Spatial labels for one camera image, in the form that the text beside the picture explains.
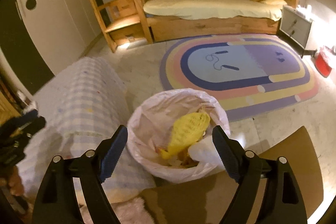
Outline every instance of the circular hole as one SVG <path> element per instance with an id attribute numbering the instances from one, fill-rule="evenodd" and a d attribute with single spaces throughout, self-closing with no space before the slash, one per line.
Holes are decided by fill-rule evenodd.
<path id="1" fill-rule="evenodd" d="M 26 1 L 26 8 L 28 10 L 34 10 L 36 7 L 36 0 L 27 0 Z"/>

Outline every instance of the red container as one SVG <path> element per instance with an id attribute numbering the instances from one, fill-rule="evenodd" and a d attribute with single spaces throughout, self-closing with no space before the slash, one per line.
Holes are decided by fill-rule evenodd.
<path id="1" fill-rule="evenodd" d="M 325 62 L 321 54 L 319 54 L 316 58 L 315 67 L 318 72 L 325 78 L 330 75 L 332 70 L 332 68 Z"/>

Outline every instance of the white wardrobe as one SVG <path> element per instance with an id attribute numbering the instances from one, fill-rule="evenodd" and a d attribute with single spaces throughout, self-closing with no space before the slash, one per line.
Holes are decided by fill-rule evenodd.
<path id="1" fill-rule="evenodd" d="M 55 75 L 75 62 L 101 32 L 89 0 L 17 0 L 17 9 Z"/>

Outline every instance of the yellow bedsheet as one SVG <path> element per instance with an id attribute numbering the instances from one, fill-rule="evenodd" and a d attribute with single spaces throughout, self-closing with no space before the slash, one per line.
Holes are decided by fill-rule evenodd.
<path id="1" fill-rule="evenodd" d="M 235 16 L 270 18 L 278 21 L 284 0 L 149 0 L 143 10 L 157 16 L 178 16 L 183 19 L 232 18 Z"/>

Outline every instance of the cardboard box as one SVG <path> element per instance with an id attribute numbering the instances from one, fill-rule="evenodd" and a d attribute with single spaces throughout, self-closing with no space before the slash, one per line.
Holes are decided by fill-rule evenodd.
<path id="1" fill-rule="evenodd" d="M 305 127 L 259 155 L 276 160 L 287 158 L 299 184 L 307 218 L 323 201 L 323 182 L 320 165 Z M 266 179 L 260 181 L 256 201 L 247 223 L 254 224 Z M 224 216 L 238 184 L 226 172 L 186 183 L 146 189 L 141 196 L 146 208 L 159 224 L 218 224 Z"/>

